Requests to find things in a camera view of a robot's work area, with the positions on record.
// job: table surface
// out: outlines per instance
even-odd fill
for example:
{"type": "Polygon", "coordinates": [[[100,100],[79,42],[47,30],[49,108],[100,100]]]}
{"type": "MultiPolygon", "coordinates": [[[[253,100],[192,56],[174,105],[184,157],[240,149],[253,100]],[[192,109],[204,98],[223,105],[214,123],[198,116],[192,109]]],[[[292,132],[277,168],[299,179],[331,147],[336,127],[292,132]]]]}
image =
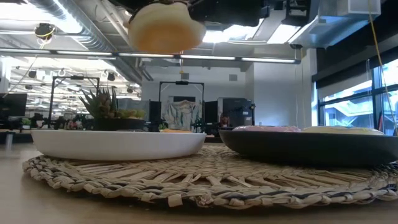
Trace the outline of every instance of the table surface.
{"type": "Polygon", "coordinates": [[[164,208],[54,190],[24,175],[22,162],[40,153],[32,144],[0,146],[0,223],[397,223],[398,201],[369,205],[227,210],[164,208]]]}

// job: white bowl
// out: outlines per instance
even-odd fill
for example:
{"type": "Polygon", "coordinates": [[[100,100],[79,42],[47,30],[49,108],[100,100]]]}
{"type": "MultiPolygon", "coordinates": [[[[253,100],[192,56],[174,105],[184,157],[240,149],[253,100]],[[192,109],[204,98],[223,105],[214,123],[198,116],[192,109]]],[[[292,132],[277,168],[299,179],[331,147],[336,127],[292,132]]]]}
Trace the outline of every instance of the white bowl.
{"type": "Polygon", "coordinates": [[[201,149],[206,134],[36,130],[32,137],[37,150],[47,156],[134,161],[192,155],[201,149]]]}

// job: round woven placemat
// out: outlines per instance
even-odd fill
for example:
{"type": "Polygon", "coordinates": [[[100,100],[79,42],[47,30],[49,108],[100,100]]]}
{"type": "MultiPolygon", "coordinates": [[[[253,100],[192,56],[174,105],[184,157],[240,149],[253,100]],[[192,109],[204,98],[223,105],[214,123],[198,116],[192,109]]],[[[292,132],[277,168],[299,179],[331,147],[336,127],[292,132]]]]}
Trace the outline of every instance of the round woven placemat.
{"type": "Polygon", "coordinates": [[[368,170],[276,166],[250,161],[225,146],[204,146],[190,157],[158,161],[94,162],[39,156],[25,162],[23,170],[55,189],[150,203],[166,201],[170,207],[187,200],[199,207],[245,209],[366,204],[398,198],[395,164],[368,170]]]}

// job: dark plate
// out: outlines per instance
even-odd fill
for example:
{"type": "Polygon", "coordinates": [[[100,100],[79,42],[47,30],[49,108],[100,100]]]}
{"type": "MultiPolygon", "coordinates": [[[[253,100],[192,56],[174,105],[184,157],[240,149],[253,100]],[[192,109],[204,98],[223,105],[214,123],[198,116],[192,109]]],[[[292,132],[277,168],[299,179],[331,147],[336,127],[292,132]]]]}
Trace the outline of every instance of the dark plate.
{"type": "Polygon", "coordinates": [[[220,131],[223,142],[251,159],[309,166],[375,166],[398,160],[398,138],[358,134],[220,131]]]}

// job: wooden table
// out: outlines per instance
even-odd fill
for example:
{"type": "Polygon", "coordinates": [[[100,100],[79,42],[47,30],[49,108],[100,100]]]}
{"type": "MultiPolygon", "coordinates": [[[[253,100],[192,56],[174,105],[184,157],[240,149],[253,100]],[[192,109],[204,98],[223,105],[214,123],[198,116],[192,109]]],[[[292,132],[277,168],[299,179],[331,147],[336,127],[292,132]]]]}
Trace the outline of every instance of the wooden table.
{"type": "Polygon", "coordinates": [[[0,147],[0,223],[397,223],[398,201],[369,205],[289,208],[175,209],[106,200],[51,189],[22,174],[22,162],[39,155],[32,144],[17,144],[11,155],[0,147]]]}

